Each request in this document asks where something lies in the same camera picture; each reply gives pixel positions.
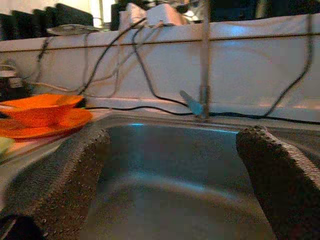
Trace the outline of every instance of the white wall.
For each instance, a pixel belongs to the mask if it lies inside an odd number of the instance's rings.
[[[91,0],[0,0],[0,13],[10,14],[11,10],[32,13],[33,9],[43,10],[57,3],[65,4],[76,9],[91,13]]]
[[[212,24],[210,82],[212,86],[211,111],[263,114],[297,76],[302,72],[306,57],[305,16],[273,18],[260,21],[259,27],[241,27],[230,24]],[[314,22],[314,59],[303,81],[290,91],[272,114],[275,117],[320,121],[320,14]],[[151,42],[143,46],[141,55],[159,95],[182,100],[180,90],[199,98],[201,83],[201,29],[200,25],[166,27],[159,29]],[[123,40],[120,58],[132,51],[129,44],[134,31]],[[117,32],[89,35],[89,73],[99,55]],[[0,42],[0,61],[15,59],[25,75],[36,66],[36,57],[43,39]],[[85,55],[84,36],[57,37],[42,61],[42,78],[45,83],[76,88],[82,85]],[[102,60],[97,78],[108,75],[117,62],[117,47],[113,46]],[[134,107],[155,105],[172,111],[185,111],[176,104],[156,100],[146,83],[144,74],[133,56],[119,74],[119,91],[115,98],[90,98],[99,106]],[[93,84],[87,91],[98,96],[112,93],[115,78]],[[50,92],[47,88],[40,92]]]

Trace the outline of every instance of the stainless steel sink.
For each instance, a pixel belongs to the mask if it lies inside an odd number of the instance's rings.
[[[111,155],[105,158],[81,240],[275,239],[237,154],[236,134],[245,124],[124,114],[95,125],[108,129]],[[319,144],[304,141],[308,135],[319,143],[319,132],[270,130],[295,141],[308,157],[319,157],[312,148]],[[52,151],[47,146],[45,154],[0,166],[5,180],[0,197],[13,176]]]

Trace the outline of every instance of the faucet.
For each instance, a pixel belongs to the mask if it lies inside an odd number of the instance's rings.
[[[202,119],[209,118],[210,111],[210,83],[209,83],[209,60],[210,60],[210,1],[203,0],[203,24],[202,24],[202,46],[201,46],[201,85],[200,100],[197,102],[185,91],[180,91],[181,97],[186,101],[191,112]]]

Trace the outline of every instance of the green object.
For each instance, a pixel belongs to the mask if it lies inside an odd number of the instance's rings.
[[[0,155],[5,153],[8,148],[14,144],[15,140],[12,138],[0,137]]]

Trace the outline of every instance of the orange dish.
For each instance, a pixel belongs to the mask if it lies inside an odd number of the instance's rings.
[[[41,94],[0,102],[0,105],[11,107],[0,108],[0,112],[26,127],[46,127],[59,123],[82,99],[77,95]]]
[[[0,119],[0,137],[16,140],[65,135],[78,130],[92,119],[86,109],[71,109],[62,120],[52,126],[25,127],[14,119]]]

